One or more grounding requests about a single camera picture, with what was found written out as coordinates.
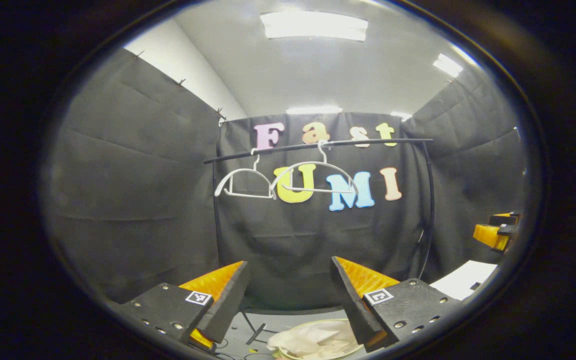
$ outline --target ceiling light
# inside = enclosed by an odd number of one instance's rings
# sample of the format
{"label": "ceiling light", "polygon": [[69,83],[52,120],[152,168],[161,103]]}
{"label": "ceiling light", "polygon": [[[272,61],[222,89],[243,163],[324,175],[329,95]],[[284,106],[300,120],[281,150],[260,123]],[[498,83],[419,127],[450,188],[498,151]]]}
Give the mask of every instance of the ceiling light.
{"label": "ceiling light", "polygon": [[433,65],[435,68],[444,71],[444,73],[452,76],[453,78],[456,78],[457,75],[459,75],[459,73],[464,70],[464,68],[462,68],[459,64],[450,59],[450,57],[444,54],[439,54],[439,57]]}
{"label": "ceiling light", "polygon": [[391,114],[391,116],[398,116],[398,117],[402,118],[401,121],[406,121],[412,117],[411,114],[408,114],[406,112],[393,111],[390,114]]}
{"label": "ceiling light", "polygon": [[336,106],[291,107],[286,109],[286,114],[335,114],[340,113],[341,110],[341,107]]}
{"label": "ceiling light", "polygon": [[368,21],[319,11],[281,11],[261,15],[268,39],[283,37],[330,37],[364,41]]}
{"label": "ceiling light", "polygon": [[459,55],[460,57],[462,57],[462,59],[466,60],[466,62],[468,62],[468,64],[471,65],[477,65],[477,62],[468,54],[466,54],[466,51],[461,50],[461,48],[453,45],[451,46],[452,50],[454,50],[455,53],[457,53],[457,55]]}

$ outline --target clothes hanger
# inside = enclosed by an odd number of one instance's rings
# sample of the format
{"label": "clothes hanger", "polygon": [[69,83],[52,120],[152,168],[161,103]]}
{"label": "clothes hanger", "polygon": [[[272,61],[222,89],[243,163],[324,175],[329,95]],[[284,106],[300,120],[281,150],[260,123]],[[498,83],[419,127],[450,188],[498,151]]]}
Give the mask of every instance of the clothes hanger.
{"label": "clothes hanger", "polygon": [[326,156],[326,153],[322,149],[322,146],[324,144],[327,144],[327,143],[328,143],[328,141],[326,141],[324,139],[320,139],[320,141],[317,142],[317,148],[318,148],[319,152],[321,153],[321,155],[324,157],[323,162],[321,162],[321,161],[304,161],[304,162],[298,162],[297,164],[289,166],[284,171],[282,171],[279,175],[277,175],[277,177],[274,179],[272,184],[270,184],[270,189],[274,189],[277,186],[279,179],[281,179],[282,176],[284,176],[286,173],[292,171],[294,168],[299,167],[299,166],[303,166],[306,164],[314,164],[316,166],[323,166],[323,167],[332,168],[336,171],[339,171],[339,173],[342,173],[343,175],[345,175],[348,178],[348,183],[350,184],[348,187],[348,191],[335,191],[332,189],[330,189],[330,190],[328,190],[328,189],[306,189],[304,187],[293,187],[292,173],[290,174],[290,183],[288,184],[288,186],[286,186],[285,184],[281,184],[281,186],[283,186],[284,189],[289,190],[289,191],[307,191],[307,192],[339,193],[339,194],[352,194],[354,192],[355,194],[359,194],[359,189],[357,188],[357,184],[355,184],[353,178],[347,172],[343,171],[341,168],[334,166],[333,164],[328,163],[328,157]]}
{"label": "clothes hanger", "polygon": [[[250,155],[253,155],[256,150],[257,150],[256,148],[252,148],[252,150],[250,150]],[[237,170],[231,171],[228,175],[226,175],[226,177],[222,178],[222,180],[219,182],[219,184],[217,185],[217,189],[215,189],[215,191],[214,191],[214,195],[219,196],[222,193],[222,189],[223,189],[223,192],[229,196],[241,196],[242,198],[258,198],[258,199],[274,199],[274,200],[276,200],[277,194],[275,193],[275,187],[270,186],[270,180],[268,180],[268,178],[266,176],[264,176],[263,173],[260,173],[259,171],[257,171],[258,162],[259,162],[259,154],[256,155],[256,160],[254,161],[252,168],[238,168]],[[265,182],[268,183],[268,185],[269,185],[268,195],[246,194],[246,193],[233,192],[233,175],[237,174],[237,173],[253,173],[253,174],[257,174],[257,175],[261,176],[263,178],[263,180],[265,180]],[[224,185],[226,185],[226,182],[228,182],[228,188],[224,189]]]}

